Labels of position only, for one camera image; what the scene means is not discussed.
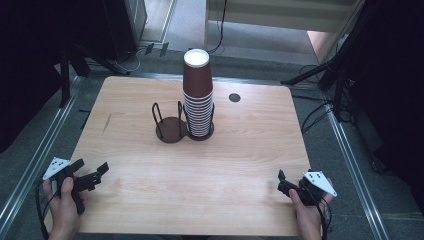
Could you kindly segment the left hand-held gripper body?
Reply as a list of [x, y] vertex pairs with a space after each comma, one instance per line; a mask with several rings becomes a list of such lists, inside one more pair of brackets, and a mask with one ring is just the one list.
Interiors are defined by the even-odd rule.
[[80, 177], [76, 177], [73, 174], [68, 172], [69, 165], [73, 162], [71, 160], [61, 159], [55, 157], [47, 170], [45, 171], [42, 179], [49, 179], [52, 183], [52, 193], [54, 196], [61, 195], [62, 183], [67, 177], [71, 177], [73, 179], [73, 189], [71, 191], [71, 196], [75, 202], [77, 213], [82, 214], [85, 211], [85, 206], [83, 201], [79, 195], [80, 192], [83, 191], [92, 191], [95, 187], [101, 183], [101, 176], [97, 175], [97, 170], [89, 173], [87, 175], [83, 175]]

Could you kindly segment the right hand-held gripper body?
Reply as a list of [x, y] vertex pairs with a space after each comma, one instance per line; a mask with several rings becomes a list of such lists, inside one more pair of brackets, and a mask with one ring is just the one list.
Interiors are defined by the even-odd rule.
[[316, 205], [326, 195], [337, 196], [337, 192], [322, 171], [308, 171], [299, 180], [298, 195], [304, 205]]

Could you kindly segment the black wire cup holder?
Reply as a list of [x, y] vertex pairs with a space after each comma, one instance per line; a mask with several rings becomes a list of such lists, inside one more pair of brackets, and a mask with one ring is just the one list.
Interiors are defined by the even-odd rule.
[[207, 129], [200, 134], [196, 133], [192, 120], [187, 116], [187, 108], [178, 102], [177, 117], [163, 118], [159, 104], [155, 102], [152, 105], [152, 116], [155, 121], [155, 133], [159, 140], [165, 143], [176, 143], [184, 137], [194, 141], [205, 141], [214, 133], [214, 123], [210, 119], [207, 123]]

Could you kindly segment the brown paper cup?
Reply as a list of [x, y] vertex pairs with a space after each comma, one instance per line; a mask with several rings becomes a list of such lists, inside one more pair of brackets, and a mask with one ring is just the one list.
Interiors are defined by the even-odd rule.
[[209, 54], [202, 49], [191, 49], [184, 54], [183, 91], [194, 98], [202, 98], [213, 90]]

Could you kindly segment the person's right hand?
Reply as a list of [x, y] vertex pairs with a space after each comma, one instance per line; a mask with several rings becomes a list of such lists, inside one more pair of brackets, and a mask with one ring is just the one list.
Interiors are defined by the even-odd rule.
[[324, 213], [325, 208], [333, 200], [333, 196], [326, 194], [321, 203], [319, 204], [320, 210], [315, 206], [305, 206], [300, 197], [294, 189], [289, 191], [290, 199], [293, 204], [294, 214], [297, 219], [299, 232], [306, 231], [316, 231], [320, 232], [323, 228], [324, 220], [321, 218], [321, 215]]

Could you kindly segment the person's left hand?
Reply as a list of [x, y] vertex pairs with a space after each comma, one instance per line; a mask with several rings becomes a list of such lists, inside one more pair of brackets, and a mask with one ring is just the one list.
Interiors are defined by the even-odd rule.
[[50, 180], [43, 182], [43, 191], [45, 195], [51, 199], [49, 203], [50, 211], [52, 214], [52, 231], [75, 231], [79, 230], [81, 220], [77, 213], [75, 202], [71, 196], [73, 189], [73, 179], [67, 177], [61, 188], [61, 196], [54, 197], [52, 193], [52, 184]]

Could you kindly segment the black metal stand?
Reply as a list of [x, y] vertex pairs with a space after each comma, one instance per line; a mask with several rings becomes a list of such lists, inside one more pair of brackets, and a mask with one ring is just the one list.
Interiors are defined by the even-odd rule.
[[70, 100], [71, 97], [71, 88], [70, 88], [70, 78], [69, 78], [69, 65], [72, 65], [75, 72], [79, 76], [87, 77], [90, 73], [90, 68], [88, 67], [86, 57], [91, 58], [95, 62], [99, 63], [101, 66], [105, 67], [109, 71], [118, 74], [118, 75], [129, 75], [128, 70], [122, 70], [108, 62], [105, 58], [101, 57], [99, 54], [94, 51], [89, 50], [88, 48], [73, 44], [65, 43], [62, 46], [60, 52], [60, 77], [61, 77], [61, 102], [59, 107], [63, 108]]

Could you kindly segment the black tripod stand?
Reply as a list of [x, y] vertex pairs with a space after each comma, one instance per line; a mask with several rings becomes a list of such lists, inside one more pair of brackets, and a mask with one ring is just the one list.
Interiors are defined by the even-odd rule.
[[328, 61], [318, 65], [293, 79], [282, 80], [281, 84], [292, 86], [298, 84], [309, 77], [315, 76], [324, 72], [319, 80], [318, 87], [321, 91], [328, 91], [335, 84], [335, 96], [333, 99], [333, 114], [338, 121], [341, 121], [341, 101], [342, 92], [345, 81], [347, 80], [347, 66], [349, 62], [348, 55], [353, 52], [353, 48], [357, 45], [358, 38], [363, 32], [367, 21], [372, 17], [373, 7], [368, 7], [368, 0], [360, 0], [359, 9], [357, 12], [357, 20], [353, 28], [342, 46], [336, 51], [335, 55]]

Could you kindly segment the black cabinet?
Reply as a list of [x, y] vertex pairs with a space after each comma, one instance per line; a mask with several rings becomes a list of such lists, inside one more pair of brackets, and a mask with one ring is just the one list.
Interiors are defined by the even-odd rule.
[[144, 0], [102, 0], [107, 22], [106, 56], [122, 60], [139, 48], [147, 21]]

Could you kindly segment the aluminium floor rail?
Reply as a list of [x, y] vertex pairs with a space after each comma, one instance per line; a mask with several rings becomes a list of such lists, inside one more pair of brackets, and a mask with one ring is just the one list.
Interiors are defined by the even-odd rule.
[[63, 107], [54, 95], [24, 128], [14, 143], [0, 154], [0, 239], [9, 231], [33, 182], [45, 163], [66, 121], [85, 77], [71, 81], [71, 97]]
[[371, 232], [375, 240], [390, 240], [384, 222], [381, 218], [377, 205], [372, 197], [370, 190], [365, 182], [359, 165], [356, 161], [355, 154], [348, 141], [346, 133], [341, 123], [339, 123], [330, 106], [326, 109], [329, 111], [328, 118], [331, 124], [338, 145], [341, 149], [343, 158], [347, 165], [349, 175], [353, 181], [354, 188], [359, 197], [363, 212], [370, 226]]

